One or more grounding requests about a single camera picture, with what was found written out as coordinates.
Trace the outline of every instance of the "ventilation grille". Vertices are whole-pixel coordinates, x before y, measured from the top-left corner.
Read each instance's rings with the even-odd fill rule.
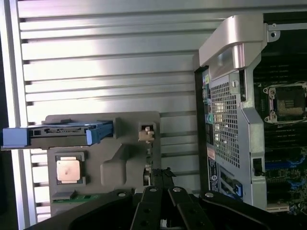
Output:
[[[215,154],[240,168],[236,96],[229,83],[211,88]]]

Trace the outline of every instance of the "slotted metal wall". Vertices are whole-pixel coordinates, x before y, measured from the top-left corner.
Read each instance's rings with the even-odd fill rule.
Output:
[[[2,0],[10,126],[47,115],[159,111],[163,167],[200,189],[192,56],[226,17],[303,0]],[[13,151],[19,226],[50,217],[47,157]]]

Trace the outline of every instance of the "perforated metal panel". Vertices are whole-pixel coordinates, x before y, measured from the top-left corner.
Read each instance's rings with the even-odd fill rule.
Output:
[[[240,168],[236,96],[229,83],[211,88],[215,154]]]

